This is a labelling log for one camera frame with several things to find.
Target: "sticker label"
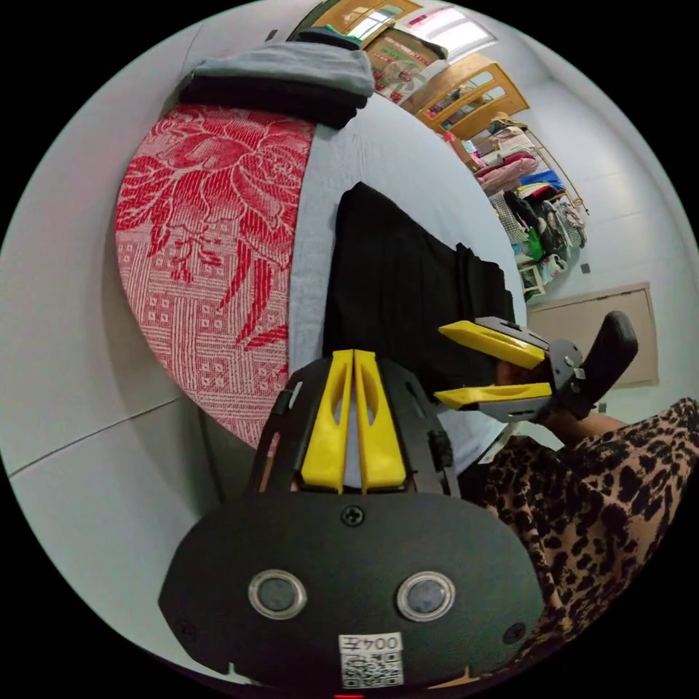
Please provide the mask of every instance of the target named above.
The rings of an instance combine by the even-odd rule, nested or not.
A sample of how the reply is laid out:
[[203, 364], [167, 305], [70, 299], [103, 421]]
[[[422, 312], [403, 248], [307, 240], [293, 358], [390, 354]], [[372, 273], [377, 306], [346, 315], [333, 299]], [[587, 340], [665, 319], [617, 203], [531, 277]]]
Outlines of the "sticker label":
[[403, 638], [398, 633], [343, 635], [340, 641], [342, 685], [346, 690], [404, 684]]

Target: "leopard print fabric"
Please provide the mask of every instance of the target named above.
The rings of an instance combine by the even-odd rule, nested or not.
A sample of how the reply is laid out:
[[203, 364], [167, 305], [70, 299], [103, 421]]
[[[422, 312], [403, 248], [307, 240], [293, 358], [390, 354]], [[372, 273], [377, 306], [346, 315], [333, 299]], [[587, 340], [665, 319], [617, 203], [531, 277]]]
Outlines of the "leopard print fabric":
[[560, 451], [508, 441], [479, 504], [529, 551], [545, 610], [495, 674], [548, 655], [604, 614], [660, 544], [698, 460], [699, 403], [689, 398]]

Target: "red floral blanket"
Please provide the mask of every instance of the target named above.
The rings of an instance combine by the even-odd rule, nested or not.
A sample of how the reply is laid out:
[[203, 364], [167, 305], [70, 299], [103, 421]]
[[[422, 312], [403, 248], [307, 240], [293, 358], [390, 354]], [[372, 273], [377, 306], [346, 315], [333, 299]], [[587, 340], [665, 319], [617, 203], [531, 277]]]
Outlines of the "red floral blanket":
[[131, 161], [116, 209], [119, 272], [180, 388], [256, 446], [288, 378], [288, 293], [315, 125], [183, 107]]

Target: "gray folded cloth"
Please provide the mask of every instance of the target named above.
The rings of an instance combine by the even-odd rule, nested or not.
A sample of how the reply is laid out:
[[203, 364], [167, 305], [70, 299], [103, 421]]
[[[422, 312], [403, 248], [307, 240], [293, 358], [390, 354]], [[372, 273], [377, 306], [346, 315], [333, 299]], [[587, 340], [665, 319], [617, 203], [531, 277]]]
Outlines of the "gray folded cloth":
[[327, 44], [265, 44], [230, 58], [207, 58], [194, 69], [194, 75], [290, 80], [367, 98], [374, 93], [374, 76], [364, 51]]

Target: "qr code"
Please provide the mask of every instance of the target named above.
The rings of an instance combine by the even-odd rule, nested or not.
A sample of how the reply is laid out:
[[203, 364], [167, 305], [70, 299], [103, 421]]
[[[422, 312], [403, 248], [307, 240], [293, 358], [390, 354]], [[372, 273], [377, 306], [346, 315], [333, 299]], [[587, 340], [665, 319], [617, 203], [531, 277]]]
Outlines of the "qr code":
[[342, 655], [342, 683], [346, 689], [376, 689], [403, 684], [401, 653]]

